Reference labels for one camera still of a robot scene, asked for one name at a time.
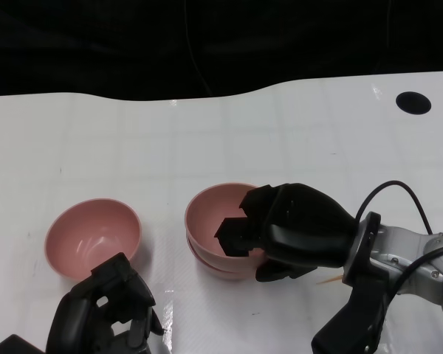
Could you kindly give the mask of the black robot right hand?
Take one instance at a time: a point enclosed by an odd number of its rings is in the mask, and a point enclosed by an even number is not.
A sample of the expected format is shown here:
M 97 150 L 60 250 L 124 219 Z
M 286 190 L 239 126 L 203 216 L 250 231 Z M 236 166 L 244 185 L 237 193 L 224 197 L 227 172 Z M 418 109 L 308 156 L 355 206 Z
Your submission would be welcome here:
M 225 218 L 215 236 L 230 257 L 264 251 L 257 281 L 296 279 L 346 264 L 356 221 L 326 194 L 299 183 L 266 185 L 247 192 L 239 206 L 245 216 Z

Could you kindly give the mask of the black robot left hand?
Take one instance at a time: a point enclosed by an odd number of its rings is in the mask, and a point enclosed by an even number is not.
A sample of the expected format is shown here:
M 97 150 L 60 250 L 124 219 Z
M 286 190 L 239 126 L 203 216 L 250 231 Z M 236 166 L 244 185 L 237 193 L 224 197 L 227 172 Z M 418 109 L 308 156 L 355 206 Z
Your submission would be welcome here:
M 148 337 L 165 332 L 155 299 L 120 252 L 60 301 L 46 353 L 150 353 Z

